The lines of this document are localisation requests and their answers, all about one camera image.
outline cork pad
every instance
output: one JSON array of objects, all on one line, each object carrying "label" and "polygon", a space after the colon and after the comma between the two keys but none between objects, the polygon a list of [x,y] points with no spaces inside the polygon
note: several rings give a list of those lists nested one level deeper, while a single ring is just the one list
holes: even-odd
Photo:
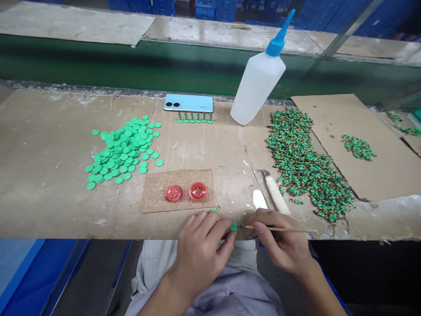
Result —
[{"label": "cork pad", "polygon": [[[202,182],[207,186],[207,197],[201,202],[195,202],[189,196],[189,188],[195,182]],[[183,189],[183,197],[177,203],[169,203],[165,199],[165,189],[175,184]],[[141,213],[155,213],[192,208],[212,208],[214,206],[213,195],[214,183],[210,169],[151,173],[146,176],[140,211]]]}]

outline wooden stick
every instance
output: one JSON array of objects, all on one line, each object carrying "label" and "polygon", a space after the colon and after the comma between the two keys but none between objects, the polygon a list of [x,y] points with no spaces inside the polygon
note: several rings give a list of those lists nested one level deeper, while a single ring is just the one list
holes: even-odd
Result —
[{"label": "wooden stick", "polygon": [[[241,228],[254,229],[253,226],[245,225],[240,226]],[[282,232],[291,232],[291,233],[318,233],[317,230],[307,230],[300,228],[278,228],[278,227],[268,227],[269,230],[273,231],[282,231]]]}]

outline left hand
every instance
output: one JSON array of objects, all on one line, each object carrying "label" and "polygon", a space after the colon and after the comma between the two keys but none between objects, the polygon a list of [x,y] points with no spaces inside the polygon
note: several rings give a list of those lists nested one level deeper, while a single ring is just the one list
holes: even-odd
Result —
[{"label": "left hand", "polygon": [[232,225],[215,212],[191,215],[178,238],[177,258],[167,273],[170,283],[187,301],[208,288],[225,268],[234,249],[236,232],[230,232],[218,249],[218,243]]}]

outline hand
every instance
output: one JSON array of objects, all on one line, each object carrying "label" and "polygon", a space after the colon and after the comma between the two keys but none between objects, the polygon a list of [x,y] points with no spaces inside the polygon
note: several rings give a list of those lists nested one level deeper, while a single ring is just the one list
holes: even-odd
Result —
[{"label": "hand", "polygon": [[249,218],[248,225],[254,227],[255,235],[278,268],[298,278],[306,276],[314,268],[315,261],[304,233],[272,232],[267,227],[297,228],[297,223],[291,217],[259,208]]},{"label": "hand", "polygon": [[228,233],[219,249],[218,243],[231,225],[231,220],[206,211],[190,216],[184,225],[177,258],[167,275],[186,300],[192,302],[225,268],[237,233]]}]

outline right hand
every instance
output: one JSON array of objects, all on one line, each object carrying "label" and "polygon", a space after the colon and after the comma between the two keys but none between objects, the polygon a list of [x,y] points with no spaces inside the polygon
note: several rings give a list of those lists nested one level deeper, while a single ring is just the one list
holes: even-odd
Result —
[{"label": "right hand", "polygon": [[254,227],[255,235],[275,266],[298,278],[311,273],[315,260],[311,257],[306,235],[270,231],[267,227],[298,228],[295,220],[279,212],[258,208],[247,224]]}]

